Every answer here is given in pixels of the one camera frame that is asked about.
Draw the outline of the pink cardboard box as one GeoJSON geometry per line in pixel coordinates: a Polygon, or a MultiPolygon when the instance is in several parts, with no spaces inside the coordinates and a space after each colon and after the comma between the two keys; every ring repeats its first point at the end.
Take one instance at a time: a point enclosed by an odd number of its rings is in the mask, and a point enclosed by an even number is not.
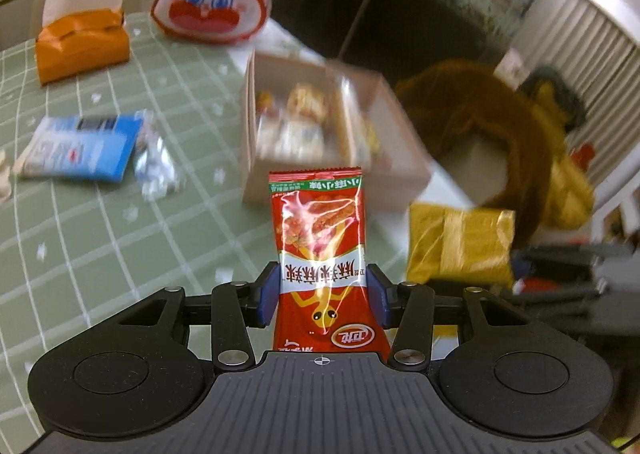
{"type": "Polygon", "coordinates": [[[431,181],[431,157],[379,73],[255,51],[242,115],[245,203],[268,202],[273,171],[358,167],[369,207],[386,211],[404,211],[431,181]]]}

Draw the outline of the orange tissue box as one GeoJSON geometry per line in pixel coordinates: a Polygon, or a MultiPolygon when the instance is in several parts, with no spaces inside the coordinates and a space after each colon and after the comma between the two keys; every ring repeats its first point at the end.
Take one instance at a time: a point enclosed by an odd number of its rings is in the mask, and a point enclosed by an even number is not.
{"type": "Polygon", "coordinates": [[[36,37],[40,84],[70,78],[129,60],[122,10],[93,10],[59,18],[36,37]]]}

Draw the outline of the brown plush toy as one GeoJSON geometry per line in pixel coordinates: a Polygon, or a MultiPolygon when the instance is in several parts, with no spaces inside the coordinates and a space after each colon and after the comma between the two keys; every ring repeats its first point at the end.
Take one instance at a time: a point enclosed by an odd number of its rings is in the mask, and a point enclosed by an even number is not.
{"type": "Polygon", "coordinates": [[[395,93],[434,159],[472,136],[504,151],[504,185],[481,205],[514,211],[515,245],[539,229],[575,231],[590,220],[594,188],[566,146],[587,120],[585,103],[553,67],[511,88],[489,66],[455,58],[401,81],[395,93]]]}

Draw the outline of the blue snack packet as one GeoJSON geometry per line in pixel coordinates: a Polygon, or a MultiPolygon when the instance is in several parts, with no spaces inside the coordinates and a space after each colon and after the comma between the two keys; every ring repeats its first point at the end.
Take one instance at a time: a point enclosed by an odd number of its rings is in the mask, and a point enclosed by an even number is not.
{"type": "Polygon", "coordinates": [[[18,156],[14,174],[119,183],[143,125],[140,115],[41,119],[18,156]]]}

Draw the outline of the red snack packet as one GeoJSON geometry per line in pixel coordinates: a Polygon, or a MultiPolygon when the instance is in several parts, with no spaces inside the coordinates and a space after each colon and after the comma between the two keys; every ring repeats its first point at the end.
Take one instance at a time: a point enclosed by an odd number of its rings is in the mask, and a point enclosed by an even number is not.
{"type": "Polygon", "coordinates": [[[369,304],[361,169],[273,171],[269,192],[281,267],[273,349],[386,360],[369,304]]]}

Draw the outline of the green grid tablecloth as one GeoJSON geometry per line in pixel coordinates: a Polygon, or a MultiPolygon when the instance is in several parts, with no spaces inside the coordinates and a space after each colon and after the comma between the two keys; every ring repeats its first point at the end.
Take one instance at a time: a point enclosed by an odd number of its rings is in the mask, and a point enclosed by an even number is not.
{"type": "Polygon", "coordinates": [[[41,432],[27,378],[44,352],[157,289],[190,295],[256,278],[276,258],[267,207],[242,201],[241,90],[255,50],[310,58],[269,24],[225,48],[164,37],[128,21],[126,64],[41,87],[31,41],[1,55],[1,147],[17,158],[46,116],[154,117],[183,175],[181,191],[148,202],[119,184],[17,179],[1,207],[1,448],[41,432]]]}

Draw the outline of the yellow snack packet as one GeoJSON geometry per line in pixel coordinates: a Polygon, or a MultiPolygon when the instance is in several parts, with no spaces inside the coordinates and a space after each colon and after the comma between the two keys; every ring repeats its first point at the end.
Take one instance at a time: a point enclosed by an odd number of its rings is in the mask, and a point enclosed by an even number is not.
{"type": "Polygon", "coordinates": [[[515,214],[510,210],[413,203],[406,280],[510,287],[514,229],[515,214]]]}

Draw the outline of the small clear silver packet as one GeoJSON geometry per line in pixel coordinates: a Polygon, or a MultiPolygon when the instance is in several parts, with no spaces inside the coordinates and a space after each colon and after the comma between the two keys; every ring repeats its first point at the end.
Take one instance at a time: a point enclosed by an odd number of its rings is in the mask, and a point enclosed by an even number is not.
{"type": "Polygon", "coordinates": [[[148,202],[160,200],[183,188],[183,176],[171,156],[155,117],[148,110],[139,110],[134,117],[141,127],[134,144],[134,178],[148,202]]]}

